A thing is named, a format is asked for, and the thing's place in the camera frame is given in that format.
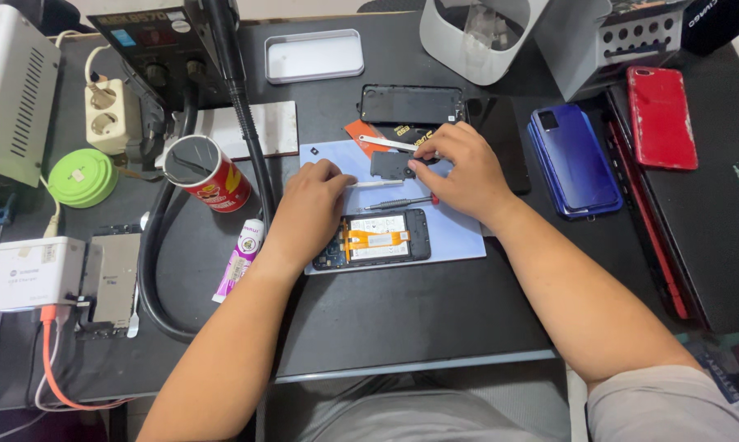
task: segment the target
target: hand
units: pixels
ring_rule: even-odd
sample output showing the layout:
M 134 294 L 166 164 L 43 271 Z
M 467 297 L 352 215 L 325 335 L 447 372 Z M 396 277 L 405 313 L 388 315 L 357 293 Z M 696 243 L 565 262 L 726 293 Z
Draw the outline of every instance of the hand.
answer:
M 301 166 L 285 188 L 261 256 L 273 255 L 275 266 L 298 277 L 334 237 L 344 205 L 345 186 L 356 182 L 329 160 Z
M 488 224 L 517 201 L 506 184 L 497 156 L 469 124 L 443 124 L 414 157 L 430 160 L 435 152 L 453 162 L 448 177 L 439 176 L 419 161 L 409 161 L 408 167 L 435 196 L 456 210 Z

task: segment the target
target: green container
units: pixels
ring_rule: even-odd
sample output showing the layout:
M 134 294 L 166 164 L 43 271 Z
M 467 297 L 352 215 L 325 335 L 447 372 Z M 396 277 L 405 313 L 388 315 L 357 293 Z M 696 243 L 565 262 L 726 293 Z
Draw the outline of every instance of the green container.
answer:
M 85 208 L 107 198 L 119 181 L 110 157 L 96 149 L 80 149 L 61 158 L 50 172 L 50 194 L 69 207 Z

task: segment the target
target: glue tube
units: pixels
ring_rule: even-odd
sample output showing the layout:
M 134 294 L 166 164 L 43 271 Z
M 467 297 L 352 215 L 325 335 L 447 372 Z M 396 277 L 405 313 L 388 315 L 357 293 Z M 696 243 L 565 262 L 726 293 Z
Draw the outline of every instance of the glue tube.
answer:
M 222 276 L 217 293 L 211 300 L 215 300 L 219 304 L 225 300 L 227 294 L 236 286 L 241 277 L 244 276 L 244 273 L 246 273 L 246 269 L 255 260 L 265 236 L 266 227 L 263 221 L 259 219 L 246 220 L 244 228 L 241 229 L 241 235 L 238 236 L 238 244 L 236 244 L 233 253 L 230 255 L 230 261 L 225 269 L 225 276 Z

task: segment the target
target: person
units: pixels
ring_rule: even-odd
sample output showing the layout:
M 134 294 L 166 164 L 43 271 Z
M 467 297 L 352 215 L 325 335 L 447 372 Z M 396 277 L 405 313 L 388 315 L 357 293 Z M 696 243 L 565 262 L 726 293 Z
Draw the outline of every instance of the person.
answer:
M 444 203 L 492 229 L 563 359 L 589 389 L 594 440 L 739 441 L 739 412 L 649 309 L 506 184 L 486 141 L 446 124 L 415 153 L 454 164 L 447 177 L 417 161 Z M 287 298 L 334 236 L 355 177 L 327 160 L 290 178 L 266 244 L 167 379 L 140 442 L 224 440 L 252 417 L 272 367 Z M 467 393 L 388 393 L 329 420 L 312 439 L 537 440 Z

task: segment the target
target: knob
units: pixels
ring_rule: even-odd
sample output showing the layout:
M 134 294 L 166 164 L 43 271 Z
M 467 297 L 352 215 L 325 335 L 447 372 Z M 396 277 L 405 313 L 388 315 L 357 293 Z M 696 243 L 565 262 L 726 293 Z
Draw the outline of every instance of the knob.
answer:
M 186 75 L 195 83 L 207 83 L 208 75 L 206 75 L 206 65 L 198 60 L 190 60 L 186 62 Z
M 154 87 L 167 86 L 167 69 L 162 65 L 148 65 L 145 67 L 145 77 Z

